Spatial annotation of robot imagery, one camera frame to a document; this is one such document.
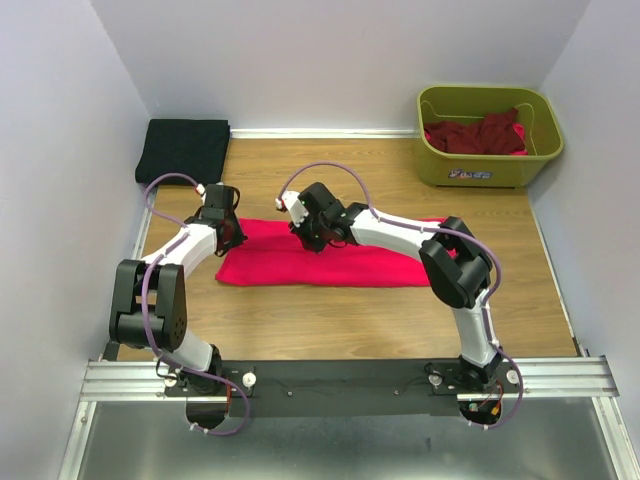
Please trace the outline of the pink t shirt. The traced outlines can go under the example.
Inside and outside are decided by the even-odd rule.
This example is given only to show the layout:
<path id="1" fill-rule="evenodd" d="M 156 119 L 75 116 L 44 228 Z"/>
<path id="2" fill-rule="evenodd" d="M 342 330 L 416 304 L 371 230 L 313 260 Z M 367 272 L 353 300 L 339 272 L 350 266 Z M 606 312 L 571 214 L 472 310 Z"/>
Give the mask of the pink t shirt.
<path id="1" fill-rule="evenodd" d="M 285 221 L 244 218 L 247 240 L 224 258 L 215 279 L 233 286 L 428 287 L 422 264 L 373 246 L 307 251 Z"/>

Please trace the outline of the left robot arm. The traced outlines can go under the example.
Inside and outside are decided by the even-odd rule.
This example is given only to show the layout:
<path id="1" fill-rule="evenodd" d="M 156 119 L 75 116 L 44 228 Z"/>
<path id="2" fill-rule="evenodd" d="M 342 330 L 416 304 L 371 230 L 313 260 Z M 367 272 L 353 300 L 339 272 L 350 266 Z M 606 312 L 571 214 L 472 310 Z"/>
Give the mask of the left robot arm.
<path id="1" fill-rule="evenodd" d="M 232 186 L 198 186 L 202 205 L 180 223 L 178 233 L 154 253 L 126 259 L 116 268 L 110 340 L 148 349 L 179 368 L 201 395 L 222 380 L 219 349 L 188 328 L 186 280 L 211 256 L 222 257 L 247 240 L 236 215 L 240 191 Z"/>

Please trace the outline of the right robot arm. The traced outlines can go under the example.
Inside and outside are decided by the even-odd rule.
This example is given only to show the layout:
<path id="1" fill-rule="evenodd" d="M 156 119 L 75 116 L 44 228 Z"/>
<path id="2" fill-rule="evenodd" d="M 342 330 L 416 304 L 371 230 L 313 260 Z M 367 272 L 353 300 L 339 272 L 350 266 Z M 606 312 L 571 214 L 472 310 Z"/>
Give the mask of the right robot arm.
<path id="1" fill-rule="evenodd" d="M 494 383 L 502 356 L 488 310 L 492 262 L 462 220 L 409 221 L 363 203 L 345 207 L 320 182 L 301 192 L 284 191 L 277 208 L 289 213 L 290 231 L 309 251 L 339 243 L 382 248 L 420 262 L 435 296 L 452 308 L 461 345 L 456 372 L 432 366 L 431 373 L 474 392 Z"/>

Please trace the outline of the folded black t shirt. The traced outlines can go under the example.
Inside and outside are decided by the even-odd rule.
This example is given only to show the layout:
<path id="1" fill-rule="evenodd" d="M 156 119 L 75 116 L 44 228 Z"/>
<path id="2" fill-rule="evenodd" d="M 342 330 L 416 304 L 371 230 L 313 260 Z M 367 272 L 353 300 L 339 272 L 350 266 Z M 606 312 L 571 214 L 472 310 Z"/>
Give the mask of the folded black t shirt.
<path id="1" fill-rule="evenodd" d="M 220 182 L 230 139 L 227 120 L 151 119 L 135 181 L 148 185 L 180 173 L 204 185 Z"/>

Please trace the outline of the olive green plastic bin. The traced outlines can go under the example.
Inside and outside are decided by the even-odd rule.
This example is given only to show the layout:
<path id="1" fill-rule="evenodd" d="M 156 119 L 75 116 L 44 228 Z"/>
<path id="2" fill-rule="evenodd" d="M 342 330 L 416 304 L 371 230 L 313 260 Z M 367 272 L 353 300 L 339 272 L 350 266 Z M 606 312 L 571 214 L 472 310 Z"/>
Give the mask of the olive green plastic bin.
<path id="1" fill-rule="evenodd" d="M 564 148 L 563 137 L 546 97 L 521 87 L 438 85 L 424 89 L 417 100 L 416 171 L 434 186 L 520 188 L 527 186 Z M 488 114 L 517 110 L 524 129 L 524 155 L 446 153 L 425 137 L 428 123 L 450 121 L 469 125 Z"/>

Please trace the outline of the dark red t shirt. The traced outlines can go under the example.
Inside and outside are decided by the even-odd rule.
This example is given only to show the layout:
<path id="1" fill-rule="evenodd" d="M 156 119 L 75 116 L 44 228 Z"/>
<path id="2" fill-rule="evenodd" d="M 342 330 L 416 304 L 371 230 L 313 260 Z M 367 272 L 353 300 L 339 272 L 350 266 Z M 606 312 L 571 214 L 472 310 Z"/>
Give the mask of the dark red t shirt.
<path id="1" fill-rule="evenodd" d="M 470 124 L 455 121 L 427 123 L 423 130 L 436 150 L 460 155 L 524 156 L 524 126 L 517 122 L 518 110 L 490 113 Z"/>

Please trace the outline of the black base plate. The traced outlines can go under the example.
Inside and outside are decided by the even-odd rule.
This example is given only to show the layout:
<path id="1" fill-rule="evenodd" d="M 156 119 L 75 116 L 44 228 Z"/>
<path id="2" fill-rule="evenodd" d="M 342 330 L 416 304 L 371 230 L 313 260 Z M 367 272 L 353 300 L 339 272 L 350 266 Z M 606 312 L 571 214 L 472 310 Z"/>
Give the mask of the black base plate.
<path id="1" fill-rule="evenodd" d="M 494 424 L 497 404 L 521 388 L 507 362 L 481 370 L 459 358 L 225 361 L 216 367 L 232 387 L 186 374 L 167 394 L 186 398 L 188 413 L 206 419 L 223 413 L 253 418 L 426 414 Z"/>

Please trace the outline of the aluminium frame rail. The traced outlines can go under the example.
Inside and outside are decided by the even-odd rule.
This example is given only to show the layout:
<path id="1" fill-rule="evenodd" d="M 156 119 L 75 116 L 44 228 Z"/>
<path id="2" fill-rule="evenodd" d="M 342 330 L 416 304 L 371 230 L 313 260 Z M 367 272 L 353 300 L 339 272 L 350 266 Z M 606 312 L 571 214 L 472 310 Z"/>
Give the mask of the aluminium frame rail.
<path id="1" fill-rule="evenodd" d="M 632 479 L 607 361 L 523 358 L 521 388 L 496 423 L 426 414 L 206 419 L 167 389 L 165 367 L 120 362 L 110 345 L 86 368 L 64 479 Z"/>

